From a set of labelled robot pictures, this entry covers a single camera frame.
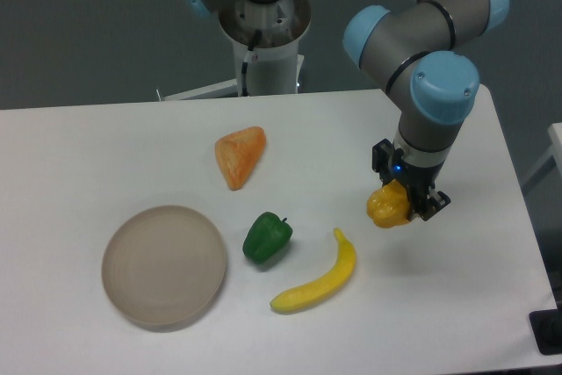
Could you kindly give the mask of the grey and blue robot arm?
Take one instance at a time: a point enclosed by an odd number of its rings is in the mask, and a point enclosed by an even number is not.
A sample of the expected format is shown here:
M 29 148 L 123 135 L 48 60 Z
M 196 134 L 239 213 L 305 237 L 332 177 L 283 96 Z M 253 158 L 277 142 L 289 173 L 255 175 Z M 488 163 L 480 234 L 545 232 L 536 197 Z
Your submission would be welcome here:
M 200 15 L 218 14 L 240 96 L 296 91 L 307 0 L 186 1 Z M 367 210 L 379 227 L 428 220 L 450 203 L 435 181 L 479 90 L 478 70 L 455 48 L 501 24 L 508 10 L 509 0 L 415 0 L 398 14 L 366 7 L 348 23 L 345 52 L 400 110 L 394 138 L 372 149 L 382 185 Z

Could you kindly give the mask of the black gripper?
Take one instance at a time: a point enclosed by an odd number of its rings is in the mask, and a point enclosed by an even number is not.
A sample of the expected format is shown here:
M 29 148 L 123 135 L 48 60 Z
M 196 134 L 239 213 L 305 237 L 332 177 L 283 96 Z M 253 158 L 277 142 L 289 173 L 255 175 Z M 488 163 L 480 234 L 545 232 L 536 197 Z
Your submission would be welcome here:
M 451 202 L 450 197 L 436 189 L 436 179 L 449 154 L 449 149 L 424 151 L 402 138 L 396 143 L 383 139 L 372 147 L 372 169 L 382 185 L 398 181 L 410 198 L 414 198 L 412 217 L 424 221 L 433 218 Z

